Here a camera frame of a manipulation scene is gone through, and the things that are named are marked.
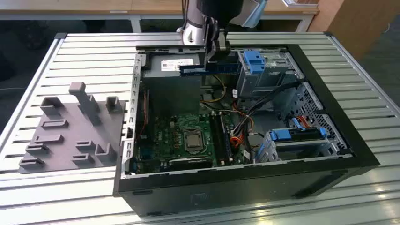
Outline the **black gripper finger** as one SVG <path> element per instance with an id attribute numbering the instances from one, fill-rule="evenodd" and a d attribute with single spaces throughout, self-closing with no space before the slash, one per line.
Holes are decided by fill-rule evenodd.
<path id="1" fill-rule="evenodd" d="M 230 44 L 229 44 L 229 41 L 226 41 L 226 39 L 225 39 L 223 32 L 219 32 L 219 34 L 218 34 L 217 61 L 223 60 L 229 53 L 230 53 Z"/>
<path id="2" fill-rule="evenodd" d="M 206 63 L 215 64 L 213 42 L 218 39 L 218 22 L 209 16 L 203 16 L 203 46 Z"/>

